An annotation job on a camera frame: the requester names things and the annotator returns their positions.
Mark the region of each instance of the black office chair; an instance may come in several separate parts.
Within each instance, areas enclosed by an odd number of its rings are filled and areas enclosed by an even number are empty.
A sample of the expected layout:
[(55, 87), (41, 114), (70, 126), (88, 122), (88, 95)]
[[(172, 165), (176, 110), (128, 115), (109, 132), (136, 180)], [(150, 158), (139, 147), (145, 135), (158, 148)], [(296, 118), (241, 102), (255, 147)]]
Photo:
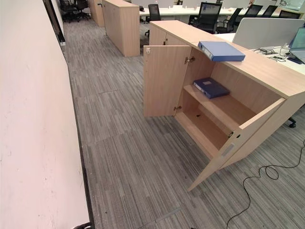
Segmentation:
[(75, 14), (74, 12), (77, 12), (77, 8), (74, 7), (74, 5), (70, 2), (70, 0), (60, 0), (61, 10), (65, 12), (65, 14), (62, 16), (63, 21), (71, 21), (77, 20), (77, 22), (80, 22), (80, 16), (78, 14)]
[(280, 15), (278, 18), (291, 18), (291, 19), (299, 19), (301, 14), (299, 13), (292, 13), (289, 11), (281, 10)]
[(194, 21), (189, 21), (189, 24), (214, 34), (220, 9), (221, 4), (201, 2), (198, 18), (195, 18)]
[(262, 18), (271, 18), (271, 15), (273, 12), (276, 10), (277, 6), (270, 5), (268, 8), (265, 10), (265, 12), (262, 14)]
[(262, 9), (262, 7), (263, 6), (252, 4), (251, 6), (249, 6), (244, 16), (238, 16), (236, 18), (236, 22), (234, 22), (234, 25), (239, 26), (239, 23), (243, 18), (255, 18), (258, 15), (259, 11)]
[(216, 31), (218, 33), (229, 33), (232, 32), (234, 30), (234, 22), (239, 14), (239, 12), (242, 10), (243, 8), (237, 8), (234, 13), (232, 14), (232, 16), (230, 17), (229, 20), (224, 20), (224, 21), (220, 21), (219, 23), (223, 23), (226, 24), (226, 26), (224, 25), (223, 27), (217, 27)]
[(75, 4), (77, 10), (80, 11), (79, 16), (88, 20), (90, 18), (90, 15), (82, 11), (83, 9), (89, 7), (87, 0), (76, 0)]
[[(149, 21), (161, 21), (159, 5), (158, 4), (149, 4)], [(145, 36), (149, 38), (149, 30), (145, 33)]]

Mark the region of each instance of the cabinet top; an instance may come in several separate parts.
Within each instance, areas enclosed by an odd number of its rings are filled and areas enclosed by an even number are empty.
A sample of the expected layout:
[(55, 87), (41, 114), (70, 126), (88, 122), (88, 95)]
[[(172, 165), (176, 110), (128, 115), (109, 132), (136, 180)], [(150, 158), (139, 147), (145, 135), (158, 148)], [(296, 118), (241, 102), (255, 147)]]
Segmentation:
[(139, 7), (124, 0), (103, 0), (103, 1), (109, 2), (110, 4), (115, 5), (117, 7), (137, 7), (137, 8)]
[[(199, 41), (225, 41), (180, 21), (151, 21), (150, 24), (196, 49), (199, 49), (197, 47)], [(301, 74), (242, 46), (228, 43), (244, 53), (246, 57), (242, 62), (223, 62), (227, 66), (270, 88), (284, 98), (305, 93), (305, 73)]]

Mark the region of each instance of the cabinet shelf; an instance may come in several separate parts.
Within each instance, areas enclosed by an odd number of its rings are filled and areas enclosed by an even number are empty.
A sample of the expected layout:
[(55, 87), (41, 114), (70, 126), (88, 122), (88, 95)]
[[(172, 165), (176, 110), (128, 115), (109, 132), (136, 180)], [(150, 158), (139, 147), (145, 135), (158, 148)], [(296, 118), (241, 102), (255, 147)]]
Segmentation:
[(184, 86), (184, 89), (231, 131), (256, 115), (230, 95), (208, 99), (194, 85)]
[(177, 113), (175, 118), (210, 159), (228, 140), (228, 136), (198, 108)]

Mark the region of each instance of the blue binder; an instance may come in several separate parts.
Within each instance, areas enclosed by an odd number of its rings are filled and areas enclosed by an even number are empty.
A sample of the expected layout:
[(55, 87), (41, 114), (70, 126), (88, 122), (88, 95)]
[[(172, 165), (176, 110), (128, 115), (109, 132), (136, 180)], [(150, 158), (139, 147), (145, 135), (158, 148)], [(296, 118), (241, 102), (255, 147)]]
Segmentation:
[(245, 55), (227, 42), (198, 43), (198, 47), (211, 61), (243, 61)]
[(193, 84), (209, 99), (230, 93), (225, 87), (212, 78), (195, 80)]

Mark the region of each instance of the gray striped carpet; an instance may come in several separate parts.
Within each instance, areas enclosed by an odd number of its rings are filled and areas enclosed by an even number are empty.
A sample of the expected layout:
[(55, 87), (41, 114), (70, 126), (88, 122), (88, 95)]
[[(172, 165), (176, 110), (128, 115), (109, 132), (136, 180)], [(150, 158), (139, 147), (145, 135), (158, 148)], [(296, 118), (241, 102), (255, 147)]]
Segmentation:
[[(141, 25), (141, 44), (147, 25)], [(280, 127), (249, 157), (186, 189), (209, 162), (173, 117), (144, 118), (143, 57), (125, 58), (91, 20), (64, 24), (73, 98), (97, 229), (220, 229), (248, 204), (242, 181), (268, 164), (293, 165), (305, 139)], [(250, 209), (230, 229), (305, 228), (305, 157), (280, 178), (248, 180)]]

